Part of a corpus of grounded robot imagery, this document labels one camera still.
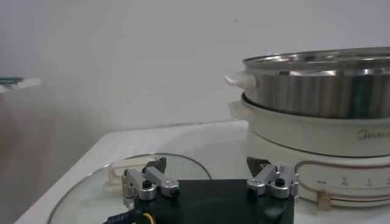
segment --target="brand logo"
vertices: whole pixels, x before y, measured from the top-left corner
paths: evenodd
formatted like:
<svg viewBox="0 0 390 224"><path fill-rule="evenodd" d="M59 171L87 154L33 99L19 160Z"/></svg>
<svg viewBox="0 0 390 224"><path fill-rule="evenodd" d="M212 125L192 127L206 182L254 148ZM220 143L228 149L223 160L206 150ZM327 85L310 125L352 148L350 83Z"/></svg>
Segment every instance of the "brand logo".
<svg viewBox="0 0 390 224"><path fill-rule="evenodd" d="M387 138L387 137L390 137L390 131L360 130L360 131L358 131L356 133L356 137L359 140L376 139L376 138Z"/></svg>

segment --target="white table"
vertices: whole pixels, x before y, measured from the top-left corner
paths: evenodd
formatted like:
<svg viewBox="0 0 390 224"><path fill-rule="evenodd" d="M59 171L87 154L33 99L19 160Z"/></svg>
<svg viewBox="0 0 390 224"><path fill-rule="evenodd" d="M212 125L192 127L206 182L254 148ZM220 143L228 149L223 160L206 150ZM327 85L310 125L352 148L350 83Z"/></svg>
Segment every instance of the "white table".
<svg viewBox="0 0 390 224"><path fill-rule="evenodd" d="M106 134L70 168L20 219L21 223L46 223L68 189L89 173L133 155L169 152L200 162L212 178L244 178L250 175L245 162L247 124L244 121L122 131ZM315 204L300 200L297 223L388 223L389 206L319 212Z"/></svg>

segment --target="black screw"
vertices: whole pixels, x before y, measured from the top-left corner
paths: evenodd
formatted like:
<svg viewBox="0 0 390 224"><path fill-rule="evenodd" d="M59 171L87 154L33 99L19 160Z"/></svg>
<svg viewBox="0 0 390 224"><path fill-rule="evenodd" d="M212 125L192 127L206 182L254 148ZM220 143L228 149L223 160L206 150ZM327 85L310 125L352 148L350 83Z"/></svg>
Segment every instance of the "black screw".
<svg viewBox="0 0 390 224"><path fill-rule="evenodd" d="M278 179L275 180L275 185L277 187L283 187L285 184L286 184L285 179L278 178Z"/></svg>
<svg viewBox="0 0 390 224"><path fill-rule="evenodd" d="M148 188L151 188L152 187L152 182L149 181L149 180L144 180L142 182L142 188L143 189L148 189Z"/></svg>
<svg viewBox="0 0 390 224"><path fill-rule="evenodd" d="M178 188L171 189L170 194L172 197L176 198L180 195L180 189Z"/></svg>
<svg viewBox="0 0 390 224"><path fill-rule="evenodd" d="M255 190L252 188L248 188L246 193L248 195L249 200L251 200L251 201L253 201L257 198L257 194L256 194Z"/></svg>

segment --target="pot handle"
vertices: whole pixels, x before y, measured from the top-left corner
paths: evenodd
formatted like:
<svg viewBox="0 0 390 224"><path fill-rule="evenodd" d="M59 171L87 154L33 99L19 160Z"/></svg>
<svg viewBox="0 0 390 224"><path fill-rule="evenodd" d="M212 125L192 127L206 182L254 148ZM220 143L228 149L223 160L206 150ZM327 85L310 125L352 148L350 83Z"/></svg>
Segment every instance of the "pot handle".
<svg viewBox="0 0 390 224"><path fill-rule="evenodd" d="M245 106L241 100L229 103L228 107L230 114L234 118L249 121L252 117L255 116L255 112L249 107Z"/></svg>
<svg viewBox="0 0 390 224"><path fill-rule="evenodd" d="M236 72L233 75L225 75L225 81L230 86L237 86L241 89L255 89L256 78L254 75L248 74L244 71Z"/></svg>

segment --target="glass lid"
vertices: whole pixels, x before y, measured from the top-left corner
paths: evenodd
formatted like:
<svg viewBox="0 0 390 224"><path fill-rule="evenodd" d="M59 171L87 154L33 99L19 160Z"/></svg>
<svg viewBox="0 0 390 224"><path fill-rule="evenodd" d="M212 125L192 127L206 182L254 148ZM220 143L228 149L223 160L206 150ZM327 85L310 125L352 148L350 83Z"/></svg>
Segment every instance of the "glass lid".
<svg viewBox="0 0 390 224"><path fill-rule="evenodd" d="M146 163L166 158L165 174L176 180L209 180L210 174L197 161L181 155L139 155L105 166L74 185L52 210L50 224L103 223L111 215L126 212L122 202L121 175L125 169L141 171Z"/></svg>

